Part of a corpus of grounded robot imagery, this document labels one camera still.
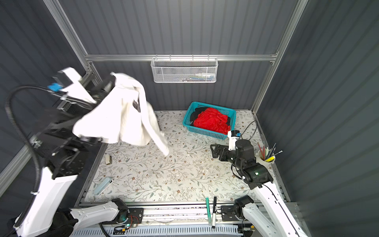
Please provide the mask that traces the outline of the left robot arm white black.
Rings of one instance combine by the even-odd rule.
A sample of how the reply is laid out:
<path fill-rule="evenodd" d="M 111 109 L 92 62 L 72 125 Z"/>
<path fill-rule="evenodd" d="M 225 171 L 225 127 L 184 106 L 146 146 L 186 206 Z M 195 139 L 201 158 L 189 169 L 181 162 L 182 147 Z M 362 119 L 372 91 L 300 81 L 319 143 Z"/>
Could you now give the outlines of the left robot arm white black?
<path fill-rule="evenodd" d="M 119 198 L 83 209 L 60 207 L 66 192 L 82 172 L 89 149 L 104 141 L 98 135 L 75 135 L 74 125 L 100 106 L 114 88 L 115 77 L 109 76 L 93 89 L 86 90 L 82 77 L 69 67 L 58 72 L 55 80 L 47 87 L 19 86 L 5 100 L 7 117 L 29 150 L 35 167 L 31 198 L 15 218 L 12 233 L 19 237 L 68 237 L 95 224 L 131 227 L 130 211 Z M 40 148 L 30 142 L 13 112 L 13 99 L 24 90 L 43 91 L 79 108 L 74 114 L 56 108 L 45 111 L 36 125 L 37 138 L 42 142 Z"/>

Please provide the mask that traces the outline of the white t-shirt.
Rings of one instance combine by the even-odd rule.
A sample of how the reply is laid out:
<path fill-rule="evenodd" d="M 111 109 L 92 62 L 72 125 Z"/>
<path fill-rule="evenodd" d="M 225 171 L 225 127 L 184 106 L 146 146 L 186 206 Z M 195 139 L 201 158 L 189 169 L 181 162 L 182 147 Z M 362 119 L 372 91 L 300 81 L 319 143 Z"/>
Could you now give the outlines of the white t-shirt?
<path fill-rule="evenodd" d="M 160 130 L 158 119 L 146 99 L 145 89 L 133 77 L 114 73 L 115 86 L 103 101 L 73 126 L 77 137 L 101 138 L 104 143 L 119 141 L 134 146 L 146 146 L 154 141 L 160 151 L 170 153 L 167 139 Z"/>

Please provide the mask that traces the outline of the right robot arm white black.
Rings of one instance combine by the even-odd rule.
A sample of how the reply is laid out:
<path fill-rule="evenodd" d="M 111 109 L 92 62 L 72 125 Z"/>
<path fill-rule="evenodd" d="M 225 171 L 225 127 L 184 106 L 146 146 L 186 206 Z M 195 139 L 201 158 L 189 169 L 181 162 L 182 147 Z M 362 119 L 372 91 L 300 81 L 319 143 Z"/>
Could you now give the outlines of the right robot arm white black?
<path fill-rule="evenodd" d="M 269 172 L 269 166 L 276 159 L 274 150 L 258 146 L 255 151 L 251 141 L 243 139 L 238 130 L 229 131 L 228 139 L 227 146 L 210 146 L 212 157 L 229 162 L 233 175 L 249 186 L 268 213 L 265 216 L 253 198 L 245 195 L 234 201 L 236 217 L 250 222 L 263 237 L 307 236 L 284 203 Z"/>

